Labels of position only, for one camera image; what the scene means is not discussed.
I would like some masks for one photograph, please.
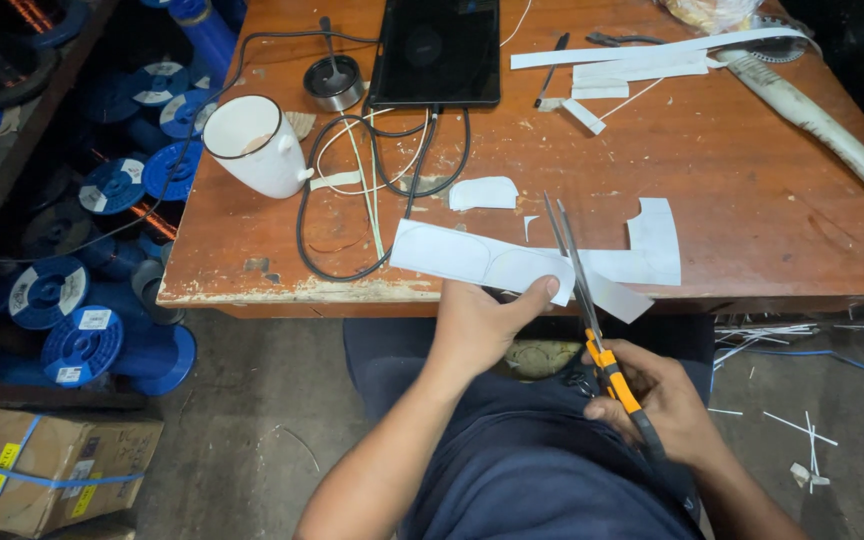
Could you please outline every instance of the hand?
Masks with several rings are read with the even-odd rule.
[[[655,426],[669,460],[693,466],[717,445],[724,444],[682,364],[624,339],[606,339],[602,344],[615,354],[632,394]],[[588,351],[582,356],[582,363],[594,363]],[[629,443],[642,442],[636,425],[616,399],[595,398],[585,406],[584,415],[589,420],[610,424]]]
[[[445,279],[426,368],[468,385],[502,359],[516,334],[557,292],[559,280],[542,276],[514,301],[499,303],[478,285]]]

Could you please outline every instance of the scissors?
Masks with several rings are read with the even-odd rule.
[[[562,201],[556,200],[556,204],[558,204],[557,220],[556,213],[552,210],[552,203],[549,202],[548,193],[544,195],[545,209],[549,214],[549,221],[552,222],[552,232],[555,234],[558,252],[563,257],[570,258],[572,269],[575,270],[575,299],[582,311],[582,323],[585,325],[585,338],[587,339],[585,348],[588,349],[588,353],[595,362],[595,377],[598,379],[599,385],[606,388],[608,395],[612,399],[618,400],[629,414],[631,422],[635,424],[638,432],[642,435],[643,453],[650,460],[664,460],[666,449],[663,447],[662,440],[659,439],[656,427],[649,421],[649,417],[642,410],[639,401],[632,395],[625,375],[618,369],[616,355],[602,345],[602,330],[599,328],[599,320],[595,316],[593,293],[586,281],[586,272],[582,268],[582,260],[579,259],[579,250],[575,247],[575,236],[572,235],[566,208],[562,205]]]

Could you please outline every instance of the spoon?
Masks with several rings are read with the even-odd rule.
[[[332,32],[332,21],[328,16],[318,19],[318,26],[323,32]],[[332,36],[325,35],[325,45],[328,46],[328,59],[332,62],[332,76],[325,80],[325,86],[330,89],[342,88],[346,83],[346,74],[339,72],[339,65],[335,63],[335,51],[332,49]]]

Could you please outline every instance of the white mug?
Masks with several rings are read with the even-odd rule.
[[[237,97],[216,108],[201,141],[226,171],[268,197],[295,195],[313,173],[289,120],[265,96]]]

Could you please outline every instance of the black tablet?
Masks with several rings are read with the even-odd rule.
[[[498,0],[386,0],[368,104],[498,105]]]

